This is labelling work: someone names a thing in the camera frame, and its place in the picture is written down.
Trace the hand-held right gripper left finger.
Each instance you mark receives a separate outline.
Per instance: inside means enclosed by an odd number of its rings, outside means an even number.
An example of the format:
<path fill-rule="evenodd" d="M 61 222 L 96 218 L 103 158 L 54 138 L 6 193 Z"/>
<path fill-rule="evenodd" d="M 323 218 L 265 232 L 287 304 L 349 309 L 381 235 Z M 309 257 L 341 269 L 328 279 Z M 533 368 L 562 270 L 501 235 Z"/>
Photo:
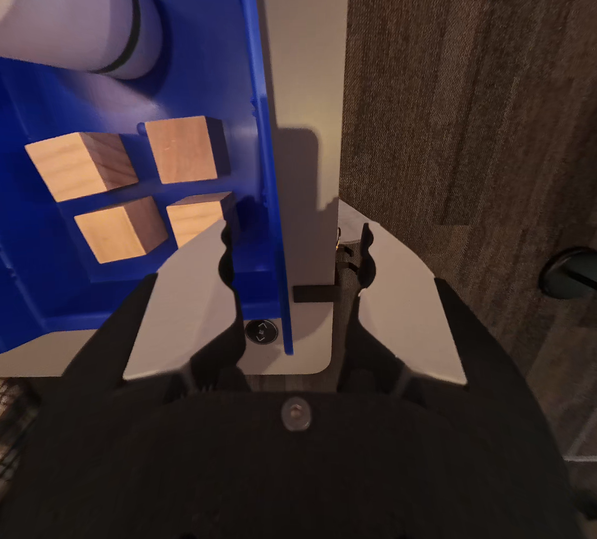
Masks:
<path fill-rule="evenodd" d="M 214 386 L 222 370 L 237 367 L 246 341 L 231 236 L 218 220 L 161 265 L 124 380 L 182 373 L 195 386 Z"/>

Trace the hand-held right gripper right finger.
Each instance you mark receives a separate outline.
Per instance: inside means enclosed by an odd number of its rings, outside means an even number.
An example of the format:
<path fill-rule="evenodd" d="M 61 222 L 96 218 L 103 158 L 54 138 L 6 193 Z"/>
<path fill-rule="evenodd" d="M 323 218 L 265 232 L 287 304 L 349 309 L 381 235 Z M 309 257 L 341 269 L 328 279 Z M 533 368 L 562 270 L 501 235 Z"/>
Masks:
<path fill-rule="evenodd" d="M 429 267 L 377 222 L 364 223 L 360 256 L 338 391 L 405 394 L 420 379 L 465 388 Z"/>

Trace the wooden cube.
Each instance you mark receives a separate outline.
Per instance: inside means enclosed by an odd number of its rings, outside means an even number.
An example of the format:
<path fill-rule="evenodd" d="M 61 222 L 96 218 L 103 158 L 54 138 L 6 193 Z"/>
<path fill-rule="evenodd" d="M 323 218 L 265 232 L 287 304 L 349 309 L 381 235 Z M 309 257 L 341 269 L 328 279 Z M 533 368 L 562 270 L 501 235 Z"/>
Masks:
<path fill-rule="evenodd" d="M 231 174 L 222 120 L 168 118 L 145 122 L 144 127 L 162 184 L 210 181 Z"/>
<path fill-rule="evenodd" d="M 178 249 L 219 220 L 228 223 L 233 242 L 238 241 L 241 228 L 234 192 L 188 196 L 166 210 Z"/>
<path fill-rule="evenodd" d="M 74 221 L 100 264 L 145 256 L 168 239 L 152 197 L 76 215 Z"/>
<path fill-rule="evenodd" d="M 73 132 L 27 144 L 25 151 L 56 202 L 138 183 L 116 133 Z"/>

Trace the blue plastic bin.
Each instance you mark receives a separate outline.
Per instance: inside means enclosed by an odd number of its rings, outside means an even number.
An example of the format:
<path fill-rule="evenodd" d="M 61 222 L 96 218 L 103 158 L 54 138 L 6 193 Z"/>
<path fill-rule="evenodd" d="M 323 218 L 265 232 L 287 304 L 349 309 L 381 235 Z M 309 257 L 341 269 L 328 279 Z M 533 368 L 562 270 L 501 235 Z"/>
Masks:
<path fill-rule="evenodd" d="M 291 332 L 280 205 L 256 0 L 154 0 L 165 46 L 145 77 L 117 82 L 1 59 L 1 352 L 51 332 L 97 329 L 177 249 L 167 206 L 234 193 L 234 287 L 245 320 Z M 165 184 L 145 131 L 164 118 L 213 117 L 230 174 Z M 71 132 L 118 133 L 138 183 L 56 202 L 26 154 Z M 74 217 L 151 197 L 168 239 L 147 255 L 101 264 Z"/>

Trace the white paper cup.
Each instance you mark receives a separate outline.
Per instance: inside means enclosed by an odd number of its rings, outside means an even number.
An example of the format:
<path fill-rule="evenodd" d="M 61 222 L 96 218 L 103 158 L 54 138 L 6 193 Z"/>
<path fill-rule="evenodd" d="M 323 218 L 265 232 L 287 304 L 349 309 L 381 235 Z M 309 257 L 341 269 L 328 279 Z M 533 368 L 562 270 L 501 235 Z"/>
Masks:
<path fill-rule="evenodd" d="M 153 0 L 1 0 L 1 57 L 137 79 L 162 49 Z"/>

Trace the round table grommet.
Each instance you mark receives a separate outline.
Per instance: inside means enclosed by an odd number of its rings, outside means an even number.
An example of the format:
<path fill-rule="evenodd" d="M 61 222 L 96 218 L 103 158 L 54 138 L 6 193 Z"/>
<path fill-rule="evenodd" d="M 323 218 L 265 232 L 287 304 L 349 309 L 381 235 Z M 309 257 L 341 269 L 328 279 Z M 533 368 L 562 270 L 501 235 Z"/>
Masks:
<path fill-rule="evenodd" d="M 268 319 L 250 320 L 246 323 L 246 338 L 259 346 L 266 346 L 278 338 L 278 328 L 275 323 Z"/>

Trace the black floor stand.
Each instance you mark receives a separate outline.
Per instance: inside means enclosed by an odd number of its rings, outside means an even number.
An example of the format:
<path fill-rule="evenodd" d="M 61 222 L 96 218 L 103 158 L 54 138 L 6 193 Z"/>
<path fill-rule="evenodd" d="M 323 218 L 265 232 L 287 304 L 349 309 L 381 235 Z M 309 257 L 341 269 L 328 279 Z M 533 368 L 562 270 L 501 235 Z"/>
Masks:
<path fill-rule="evenodd" d="M 596 250 L 575 246 L 558 252 L 541 269 L 538 287 L 545 296 L 558 300 L 596 291 Z"/>

